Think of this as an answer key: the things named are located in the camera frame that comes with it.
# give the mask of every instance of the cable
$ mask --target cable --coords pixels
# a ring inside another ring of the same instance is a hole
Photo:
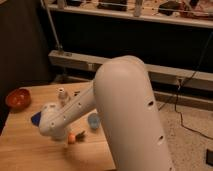
[[[159,108],[158,110],[160,111],[161,109],[163,109],[171,100],[172,98],[174,97],[175,94],[179,93],[179,91],[181,90],[182,87],[184,87],[187,83],[189,83],[192,78],[195,76],[195,74],[198,72],[202,62],[203,62],[203,59],[205,58],[205,55],[206,55],[206,51],[207,51],[207,48],[209,46],[209,42],[211,41],[213,37],[213,31],[210,33],[210,35],[208,36],[208,39],[204,45],[204,48],[201,52],[201,56],[200,56],[200,59],[198,61],[198,65],[196,66],[194,72],[192,73],[192,75],[188,78],[188,79],[185,79],[185,81],[183,81],[183,83],[181,83],[181,85],[179,85],[178,89],[177,89],[177,92],[171,94],[170,97],[168,97],[168,99],[165,101],[165,103],[163,103]]]
[[[195,68],[195,71],[193,72],[193,74],[191,75],[191,77],[189,77],[186,81],[183,81],[183,82],[182,82],[181,80],[179,80],[179,85],[178,85],[178,88],[177,88],[176,93],[173,93],[173,94],[166,100],[166,102],[165,102],[163,105],[161,105],[161,106],[159,107],[159,111],[160,111],[167,103],[169,103],[169,101],[170,101],[170,100],[174,97],[174,95],[176,94],[176,99],[175,99],[175,103],[174,103],[174,110],[175,110],[176,113],[178,113],[178,114],[180,115],[180,125],[181,125],[183,128],[185,128],[185,129],[187,129],[187,130],[189,130],[189,131],[191,131],[191,132],[194,132],[194,133],[196,133],[196,134],[198,134],[198,135],[200,135],[200,136],[202,136],[202,137],[204,137],[204,138],[207,138],[207,139],[209,139],[209,140],[213,140],[213,137],[210,137],[210,136],[208,136],[208,135],[206,135],[206,134],[204,134],[204,133],[202,133],[202,132],[200,132],[200,131],[194,130],[194,129],[189,128],[189,127],[187,127],[187,126],[184,125],[183,113],[177,110],[177,104],[178,104],[179,93],[180,93],[181,88],[182,88],[183,86],[185,86],[185,85],[195,76],[195,74],[198,72],[198,69],[200,68],[200,66],[201,66],[201,64],[202,64],[202,62],[203,62],[203,59],[204,59],[205,54],[206,54],[206,50],[207,50],[207,48],[208,48],[208,45],[209,45],[210,40],[212,39],[212,36],[213,36],[213,32],[210,33],[210,35],[209,35],[209,37],[208,37],[208,39],[207,39],[207,41],[206,41],[206,43],[205,43],[205,46],[204,46],[204,48],[203,48],[203,50],[202,50],[201,57],[200,57],[200,59],[199,59],[198,65],[197,65],[197,67]]]
[[[176,112],[176,113],[180,114],[180,125],[181,125],[183,128],[185,128],[185,129],[187,129],[187,130],[189,130],[189,131],[191,131],[191,132],[194,132],[194,133],[196,133],[196,134],[198,134],[198,135],[200,135],[200,136],[202,136],[202,137],[204,137],[204,138],[207,138],[207,139],[209,139],[209,140],[213,140],[213,137],[210,137],[210,136],[208,136],[208,135],[206,135],[206,134],[204,134],[204,133],[202,133],[202,132],[200,132],[200,131],[194,130],[194,129],[189,128],[189,127],[187,127],[187,126],[184,125],[184,123],[183,123],[183,113],[177,110],[177,103],[178,103],[178,100],[179,100],[179,93],[177,92],[177,93],[176,93],[176,100],[175,100],[175,104],[174,104],[174,109],[175,109],[175,112]]]

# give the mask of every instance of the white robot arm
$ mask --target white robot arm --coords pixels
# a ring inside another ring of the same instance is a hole
[[[63,108],[52,113],[43,109],[40,133],[63,139],[66,126],[94,108],[100,114],[117,171],[175,170],[140,59],[124,56],[104,63],[88,88]]]

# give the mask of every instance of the red bowl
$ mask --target red bowl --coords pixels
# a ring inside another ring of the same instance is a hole
[[[7,95],[5,101],[12,109],[22,110],[31,103],[30,92],[27,89],[15,89]]]

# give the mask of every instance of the blue object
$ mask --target blue object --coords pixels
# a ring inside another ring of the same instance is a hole
[[[33,125],[39,126],[40,119],[41,119],[41,112],[38,112],[31,117],[31,122]]]
[[[87,121],[91,129],[98,129],[100,125],[100,118],[97,113],[92,113],[88,116]]]

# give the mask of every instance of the wooden table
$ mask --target wooden table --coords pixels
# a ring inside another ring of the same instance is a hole
[[[57,90],[64,87],[70,95],[87,83],[27,87],[32,103],[22,112],[10,112],[0,137],[0,170],[2,171],[101,171],[114,169],[114,163],[102,128],[91,131],[87,115],[71,124],[72,132],[86,131],[84,142],[65,148],[39,134],[31,116],[46,102],[57,100]]]
[[[39,134],[31,116],[46,102],[57,100],[57,90],[64,87],[71,95],[88,83],[26,87],[32,97],[31,105],[22,112],[11,111],[0,136],[0,170],[2,171],[104,171],[115,168],[102,128],[89,129],[87,115],[71,124],[72,131],[86,131],[84,142],[69,145],[54,142]],[[178,106],[184,124],[213,136],[213,112]],[[180,126],[180,116],[174,105],[167,104],[159,112],[176,171],[212,171],[205,164],[206,149],[213,150],[213,141]]]

